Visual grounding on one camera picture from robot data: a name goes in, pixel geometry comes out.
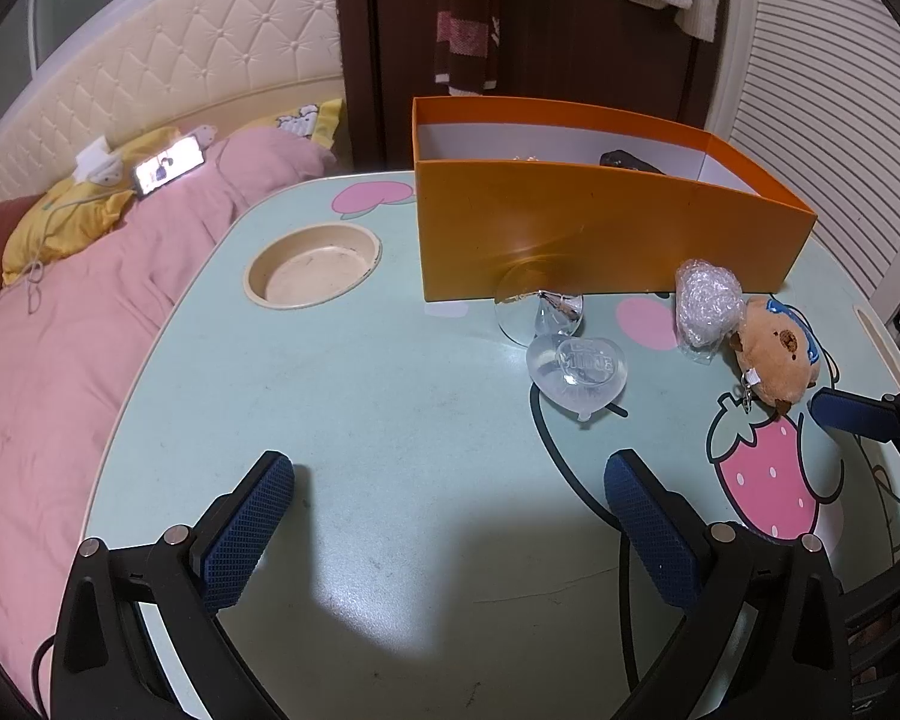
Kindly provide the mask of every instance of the yellow pillow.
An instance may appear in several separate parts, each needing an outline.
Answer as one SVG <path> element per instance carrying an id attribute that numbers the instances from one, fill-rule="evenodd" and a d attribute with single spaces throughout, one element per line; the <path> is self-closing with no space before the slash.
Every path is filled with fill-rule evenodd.
<path id="1" fill-rule="evenodd" d="M 333 148 L 337 127 L 340 126 L 341 111 L 343 111 L 343 100 L 340 100 L 339 98 L 336 100 L 327 100 L 326 103 L 321 103 L 317 107 L 317 122 L 314 123 L 314 133 L 309 136 L 310 140 L 318 146 Z M 244 124 L 240 129 L 248 129 L 249 127 L 274 127 L 275 125 L 276 127 L 280 127 L 280 119 L 297 119 L 299 116 L 299 108 L 290 108 L 289 111 L 280 111 L 280 113 L 272 113 L 269 114 L 269 116 L 254 119 L 249 124 Z"/>
<path id="2" fill-rule="evenodd" d="M 41 197 L 10 234 L 4 248 L 4 284 L 9 286 L 34 259 L 44 265 L 85 250 L 108 233 L 133 199 L 132 170 L 180 139 L 176 127 L 160 127 L 117 148 L 124 163 L 118 184 L 104 187 L 90 181 L 74 184 L 64 178 Z M 99 200 L 61 209 L 60 206 L 104 194 Z"/>

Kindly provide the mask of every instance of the beige round recess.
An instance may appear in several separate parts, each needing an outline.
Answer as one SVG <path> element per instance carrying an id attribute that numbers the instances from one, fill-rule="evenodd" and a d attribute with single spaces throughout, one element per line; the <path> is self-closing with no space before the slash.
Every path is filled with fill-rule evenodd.
<path id="1" fill-rule="evenodd" d="M 247 297 L 266 308 L 306 308 L 352 290 L 380 261 L 380 239 L 357 224 L 315 224 L 277 239 L 250 262 Z"/>

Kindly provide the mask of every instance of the metal screw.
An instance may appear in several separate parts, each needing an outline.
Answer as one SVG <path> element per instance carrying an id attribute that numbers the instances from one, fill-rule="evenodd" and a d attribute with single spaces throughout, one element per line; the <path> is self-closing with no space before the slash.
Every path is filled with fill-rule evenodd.
<path id="1" fill-rule="evenodd" d="M 733 541 L 737 538 L 736 531 L 733 530 L 732 525 L 727 525 L 725 522 L 715 522 L 710 527 L 710 535 L 713 538 L 716 538 L 717 541 L 721 543 L 728 544 L 730 541 Z"/>
<path id="2" fill-rule="evenodd" d="M 77 552 L 79 552 L 81 557 L 90 557 L 98 549 L 100 549 L 100 540 L 98 538 L 84 538 L 79 548 L 77 548 Z"/>
<path id="3" fill-rule="evenodd" d="M 186 541 L 190 535 L 190 528 L 186 525 L 172 525 L 163 532 L 163 541 L 175 545 Z"/>
<path id="4" fill-rule="evenodd" d="M 818 536 L 814 536 L 813 533 L 804 533 L 800 537 L 800 543 L 803 544 L 807 552 L 820 552 L 823 549 L 823 542 L 820 541 Z"/>

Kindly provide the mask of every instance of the plush toy nose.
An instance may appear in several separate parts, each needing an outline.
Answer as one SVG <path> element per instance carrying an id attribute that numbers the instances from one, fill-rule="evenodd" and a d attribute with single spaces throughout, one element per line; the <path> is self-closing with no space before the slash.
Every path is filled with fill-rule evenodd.
<path id="1" fill-rule="evenodd" d="M 784 330 L 780 333 L 780 343 L 786 346 L 788 352 L 793 353 L 797 351 L 797 336 L 794 336 L 789 330 Z"/>

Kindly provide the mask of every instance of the window frame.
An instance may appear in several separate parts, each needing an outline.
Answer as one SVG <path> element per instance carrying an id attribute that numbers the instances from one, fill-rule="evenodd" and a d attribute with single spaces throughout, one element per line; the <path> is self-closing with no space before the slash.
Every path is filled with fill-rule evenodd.
<path id="1" fill-rule="evenodd" d="M 0 132 L 8 127 L 20 109 L 39 93 L 41 87 L 76 58 L 79 52 L 90 46 L 111 28 L 130 18 L 154 0 L 112 0 L 98 10 L 76 32 L 61 43 L 47 60 L 36 67 L 36 42 L 34 35 L 34 6 L 36 0 L 29 0 L 26 9 L 26 42 L 28 43 L 29 61 L 31 62 L 31 80 L 24 87 L 16 100 L 7 108 L 0 118 Z"/>

